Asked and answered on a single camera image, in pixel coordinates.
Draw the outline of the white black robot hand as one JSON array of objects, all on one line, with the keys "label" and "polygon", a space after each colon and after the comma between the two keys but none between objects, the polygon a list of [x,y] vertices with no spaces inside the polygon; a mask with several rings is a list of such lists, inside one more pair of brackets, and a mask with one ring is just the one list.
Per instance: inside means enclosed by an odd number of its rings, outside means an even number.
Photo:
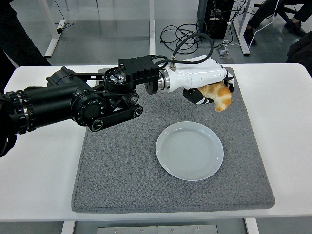
[{"label": "white black robot hand", "polygon": [[183,88],[183,96],[193,104],[215,104],[215,111],[227,109],[232,102],[234,74],[208,58],[199,64],[177,64],[161,70],[158,90],[173,92]]}]

